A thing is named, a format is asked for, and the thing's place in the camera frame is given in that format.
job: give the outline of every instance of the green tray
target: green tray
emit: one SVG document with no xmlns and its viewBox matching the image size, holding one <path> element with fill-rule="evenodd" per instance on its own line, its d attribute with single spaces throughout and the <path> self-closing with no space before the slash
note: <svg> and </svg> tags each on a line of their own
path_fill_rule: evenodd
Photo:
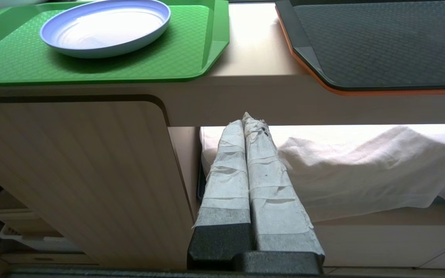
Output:
<svg viewBox="0 0 445 278">
<path fill-rule="evenodd" d="M 105 59 L 65 56 L 39 36 L 42 25 L 84 2 L 0 10 L 0 86 L 189 81 L 209 70 L 229 43 L 226 0 L 162 0 L 166 32 L 138 51 Z"/>
</svg>

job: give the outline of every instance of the white basket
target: white basket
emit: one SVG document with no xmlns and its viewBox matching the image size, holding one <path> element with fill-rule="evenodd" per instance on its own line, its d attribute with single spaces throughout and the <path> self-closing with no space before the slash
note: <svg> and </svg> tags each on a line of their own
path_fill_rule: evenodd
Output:
<svg viewBox="0 0 445 278">
<path fill-rule="evenodd" d="M 13 239 L 39 251 L 81 252 L 80 248 L 65 237 L 21 236 L 7 225 L 1 230 L 0 238 Z"/>
</svg>

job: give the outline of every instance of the plate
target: plate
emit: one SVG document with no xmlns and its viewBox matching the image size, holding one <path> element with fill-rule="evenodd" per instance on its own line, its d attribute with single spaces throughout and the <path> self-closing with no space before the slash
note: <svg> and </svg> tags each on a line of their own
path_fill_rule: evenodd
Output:
<svg viewBox="0 0 445 278">
<path fill-rule="evenodd" d="M 41 28 L 41 39 L 77 58 L 107 58 L 154 42 L 168 27 L 171 11 L 156 0 L 105 0 L 63 11 Z"/>
</svg>

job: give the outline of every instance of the storage bin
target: storage bin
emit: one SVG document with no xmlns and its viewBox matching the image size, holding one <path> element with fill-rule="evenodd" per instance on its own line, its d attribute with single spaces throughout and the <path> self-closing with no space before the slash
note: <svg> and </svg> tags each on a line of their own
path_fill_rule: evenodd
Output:
<svg viewBox="0 0 445 278">
<path fill-rule="evenodd" d="M 62 236 L 5 190 L 0 192 L 0 221 L 23 236 Z"/>
<path fill-rule="evenodd" d="M 1 239 L 13 239 L 39 251 L 81 252 L 80 248 L 63 236 L 22 236 L 8 225 L 0 232 Z"/>
</svg>

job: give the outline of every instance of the black tray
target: black tray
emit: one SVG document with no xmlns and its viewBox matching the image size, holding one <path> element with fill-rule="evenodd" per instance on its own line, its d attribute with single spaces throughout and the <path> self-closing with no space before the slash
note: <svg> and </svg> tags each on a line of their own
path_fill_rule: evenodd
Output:
<svg viewBox="0 0 445 278">
<path fill-rule="evenodd" d="M 328 90 L 445 93 L 445 0 L 282 0 L 276 8 L 292 54 Z"/>
</svg>

